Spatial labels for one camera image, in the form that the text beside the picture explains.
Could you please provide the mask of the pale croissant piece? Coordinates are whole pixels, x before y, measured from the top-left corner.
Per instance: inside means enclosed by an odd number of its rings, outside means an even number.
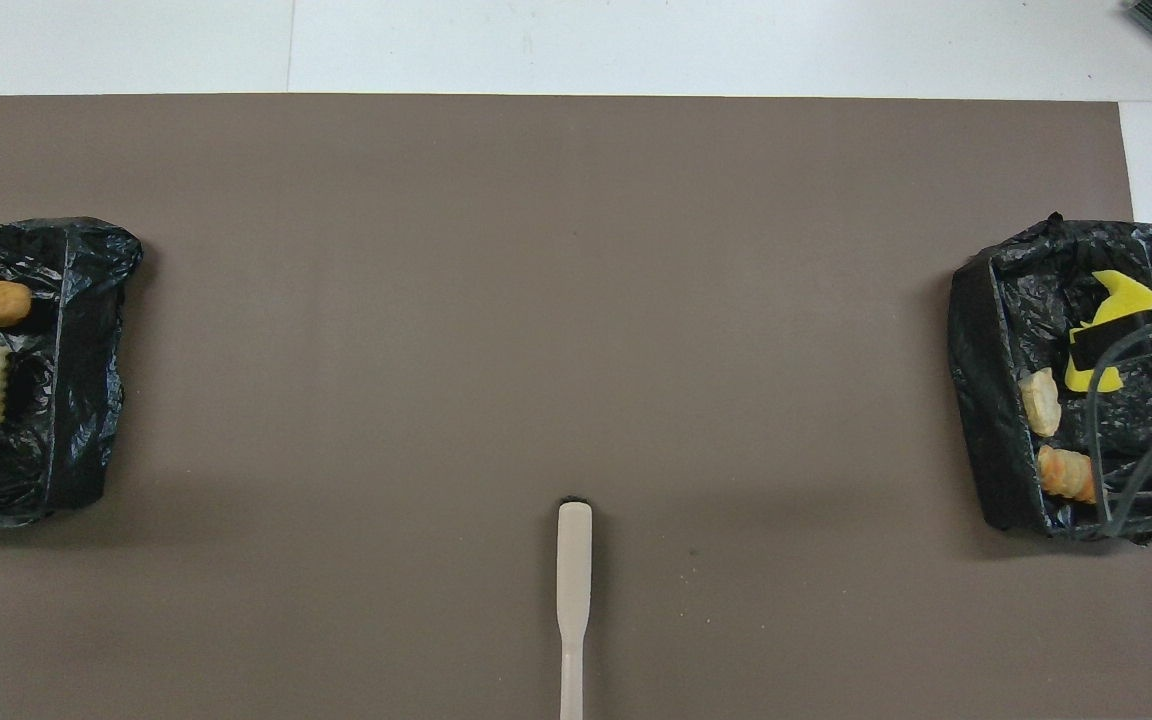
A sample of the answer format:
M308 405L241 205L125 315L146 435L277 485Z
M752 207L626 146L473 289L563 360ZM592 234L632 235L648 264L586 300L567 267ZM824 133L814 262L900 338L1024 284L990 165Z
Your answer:
M1021 378L1018 389L1030 432L1041 438L1055 437L1062 419L1062 407L1052 367L1044 366Z

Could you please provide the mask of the orange striped croissant piece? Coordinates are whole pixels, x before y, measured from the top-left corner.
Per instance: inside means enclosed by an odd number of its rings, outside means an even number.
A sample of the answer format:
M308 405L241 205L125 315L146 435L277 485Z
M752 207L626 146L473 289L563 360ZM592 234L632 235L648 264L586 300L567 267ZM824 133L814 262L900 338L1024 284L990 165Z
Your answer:
M1047 495L1097 503L1092 458L1075 450L1044 445L1037 454L1039 486Z

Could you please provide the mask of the beige hand brush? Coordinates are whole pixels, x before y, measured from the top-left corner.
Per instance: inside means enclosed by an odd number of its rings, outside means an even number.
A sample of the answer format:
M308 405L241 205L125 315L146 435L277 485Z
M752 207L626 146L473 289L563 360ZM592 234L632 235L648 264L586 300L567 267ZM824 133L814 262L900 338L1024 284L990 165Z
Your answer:
M558 507L556 619L559 720L584 717L584 644L593 592L593 507L564 497Z

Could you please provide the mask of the black bag lined bin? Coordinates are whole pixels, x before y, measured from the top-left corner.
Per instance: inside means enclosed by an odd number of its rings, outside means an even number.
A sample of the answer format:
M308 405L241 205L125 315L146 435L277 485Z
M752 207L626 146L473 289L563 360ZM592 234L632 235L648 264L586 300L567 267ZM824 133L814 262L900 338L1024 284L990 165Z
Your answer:
M0 328L12 351L0 424L0 526L100 500L123 409L124 286L141 241L100 219L0 223L0 281L26 285L31 314Z
M1052 215L956 270L948 297L948 369L984 518L1073 541L1152 541L1152 323L1102 355L1115 392L1064 386L1069 334L1091 323L1108 291L1093 272L1116 270L1152 290L1152 223ZM1144 311L1138 314L1152 314ZM1020 379L1051 366L1062 419L1030 432ZM1043 492L1044 445L1092 458L1097 503Z

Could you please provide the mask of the brown table mat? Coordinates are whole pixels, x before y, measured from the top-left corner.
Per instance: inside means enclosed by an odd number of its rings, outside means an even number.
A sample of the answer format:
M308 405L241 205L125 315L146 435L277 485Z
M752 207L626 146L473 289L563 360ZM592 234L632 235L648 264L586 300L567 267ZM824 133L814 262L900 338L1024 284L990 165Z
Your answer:
M1111 103L0 97L141 237L101 501L0 530L0 719L1152 717L1152 546L984 523L952 273L1132 218Z

